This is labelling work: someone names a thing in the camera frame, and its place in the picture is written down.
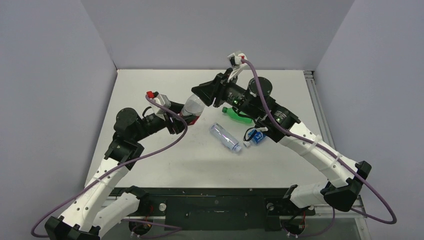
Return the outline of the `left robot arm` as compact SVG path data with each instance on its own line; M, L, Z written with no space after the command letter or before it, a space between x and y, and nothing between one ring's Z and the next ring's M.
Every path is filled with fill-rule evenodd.
M70 206L58 217L51 216L44 228L50 240L100 240L112 227L129 214L143 215L149 209L148 194L138 187L131 187L123 196L106 208L103 203L117 183L130 172L136 161L161 153L178 143L147 155L142 155L141 140L163 130L183 137L202 114L203 107L194 110L186 104L154 102L153 113L139 116L131 107L120 110L115 118L112 142L104 154L96 173L88 185L76 196Z

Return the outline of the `clear bluish bottle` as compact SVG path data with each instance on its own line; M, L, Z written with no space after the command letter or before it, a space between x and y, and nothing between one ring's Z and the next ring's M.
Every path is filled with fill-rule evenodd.
M219 123L211 125L209 132L230 151L239 153L242 150L240 142Z

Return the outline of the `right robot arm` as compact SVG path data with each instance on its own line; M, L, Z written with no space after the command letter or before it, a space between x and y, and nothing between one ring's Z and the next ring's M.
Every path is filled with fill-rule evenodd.
M273 125L263 108L254 79L249 81L247 88L243 88L237 85L236 79L228 81L228 74L219 73L213 80L192 87L191 91L207 106L218 108L227 103L236 112L253 119L256 127L267 128L267 137L303 157L326 177L324 182L291 186L282 199L282 207L287 213L294 214L299 209L318 204L327 204L342 212L350 211L363 186L358 176L366 179L371 165L344 157L332 148L329 152L324 151L322 148L329 146L322 138L271 97L272 83L261 76L258 80L274 120L281 128L301 136L301 139L289 136Z

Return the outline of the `green plastic bottle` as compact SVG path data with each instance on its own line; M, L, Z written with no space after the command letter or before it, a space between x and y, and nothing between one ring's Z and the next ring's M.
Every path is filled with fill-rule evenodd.
M221 109L221 112L227 117L229 117L231 120L236 121L238 123L246 124L246 125L250 125L253 123L252 119L238 115L232 108L223 107Z

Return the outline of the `red label clear bottle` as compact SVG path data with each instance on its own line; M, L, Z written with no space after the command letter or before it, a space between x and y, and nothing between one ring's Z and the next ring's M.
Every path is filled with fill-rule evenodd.
M196 96L195 94L192 94L185 102L184 107L179 114L180 116L201 116L205 104L203 101Z

